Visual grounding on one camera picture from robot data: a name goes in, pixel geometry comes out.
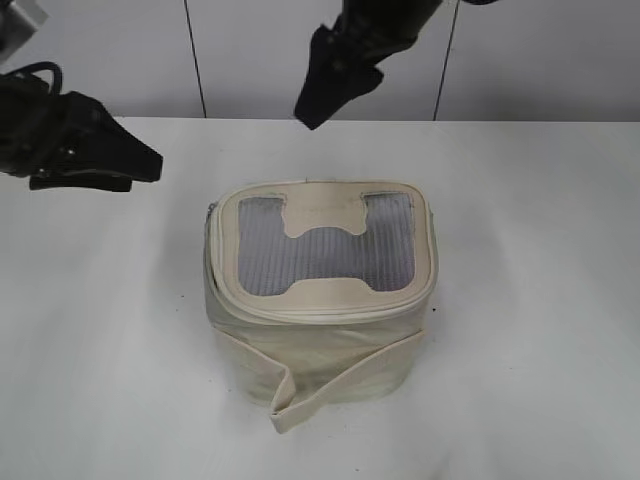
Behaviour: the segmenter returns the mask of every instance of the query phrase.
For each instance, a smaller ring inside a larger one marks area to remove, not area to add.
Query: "bag handle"
[[[216,331],[229,347],[241,355],[240,358],[249,368],[251,368],[251,365],[255,365],[262,371],[281,376],[282,380],[271,401],[271,421],[278,433],[285,433],[296,425],[305,422],[344,389],[357,385],[363,380],[380,373],[387,365],[410,360],[420,341],[425,336],[425,332],[421,330],[410,337],[387,345],[342,372],[310,397],[292,404],[296,395],[296,385],[289,367],[273,360],[251,345],[231,335],[217,329]]]

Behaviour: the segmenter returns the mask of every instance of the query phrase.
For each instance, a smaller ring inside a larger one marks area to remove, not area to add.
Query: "bag lid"
[[[209,238],[219,295],[263,318],[374,320],[414,307],[435,281],[428,205],[402,184],[247,188],[220,202]]]

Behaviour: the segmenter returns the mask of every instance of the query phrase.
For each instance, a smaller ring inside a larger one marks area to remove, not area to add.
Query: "gray mesh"
[[[284,233],[282,199],[242,200],[238,251],[242,287],[253,295],[271,296],[313,278],[359,278],[378,292],[409,285],[415,274],[409,195],[367,195],[364,201],[368,213],[362,235],[322,227],[290,238]]]

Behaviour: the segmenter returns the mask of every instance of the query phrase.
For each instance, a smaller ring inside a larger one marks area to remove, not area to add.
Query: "white wall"
[[[51,18],[3,68],[54,60],[118,115],[202,116],[184,0],[38,0]],[[343,119],[431,120],[457,0],[382,64]],[[187,0],[211,117],[289,118],[313,31],[341,0]],[[640,120],[637,0],[461,4],[439,120]]]
[[[640,120],[638,0],[461,4],[440,120]]]

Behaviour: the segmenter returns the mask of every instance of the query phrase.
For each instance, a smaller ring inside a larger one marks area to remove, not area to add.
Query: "beige canvas bag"
[[[278,432],[409,373],[437,276],[421,193],[385,182],[250,187],[212,206],[207,314]]]

